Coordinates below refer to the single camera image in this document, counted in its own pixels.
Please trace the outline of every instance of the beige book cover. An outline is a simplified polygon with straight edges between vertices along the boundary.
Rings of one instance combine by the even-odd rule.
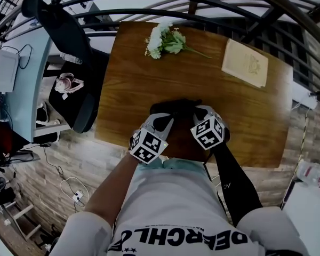
[[[268,58],[229,39],[225,49],[222,71],[254,86],[266,86]]]

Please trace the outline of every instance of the wooden table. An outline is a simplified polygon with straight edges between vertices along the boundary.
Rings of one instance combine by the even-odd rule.
[[[189,51],[154,60],[144,55],[145,38],[157,24],[123,22],[119,27],[103,83],[95,137],[128,147],[132,132],[162,101],[202,99],[229,124],[228,146],[240,165],[278,167],[289,126],[293,69],[263,51],[269,59],[266,87],[257,88],[221,71],[228,38],[180,28]],[[190,132],[193,121],[174,124],[163,155],[205,161],[207,152]]]

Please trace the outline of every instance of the desk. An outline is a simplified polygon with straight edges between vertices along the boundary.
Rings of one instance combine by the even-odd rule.
[[[41,28],[21,35],[5,43],[20,50],[30,44],[33,48],[30,62],[25,69],[18,67],[13,92],[7,93],[5,103],[12,118],[13,130],[32,142],[34,137],[69,129],[66,123],[36,128],[37,100],[43,73],[49,56],[51,39]],[[21,52],[21,65],[26,65],[30,49]]]
[[[266,87],[254,87],[221,71],[228,38],[180,28],[187,44],[212,59],[181,51],[159,60],[144,56],[153,23],[124,22],[118,30],[103,83],[95,137],[128,147],[132,132],[162,101],[202,99],[229,124],[230,150],[242,166],[278,167],[289,126],[293,69],[269,59]],[[205,161],[194,140],[193,121],[174,123],[163,152],[169,157]]]

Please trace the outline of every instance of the black arm sleeve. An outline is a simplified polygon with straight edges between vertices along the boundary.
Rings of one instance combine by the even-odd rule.
[[[254,209],[262,207],[257,192],[225,142],[211,149],[218,166],[224,200],[234,226]]]

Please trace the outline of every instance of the power adapter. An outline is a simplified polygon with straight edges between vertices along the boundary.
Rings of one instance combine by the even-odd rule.
[[[74,195],[73,195],[73,201],[78,203],[81,198],[83,197],[83,192],[81,190],[78,190]]]

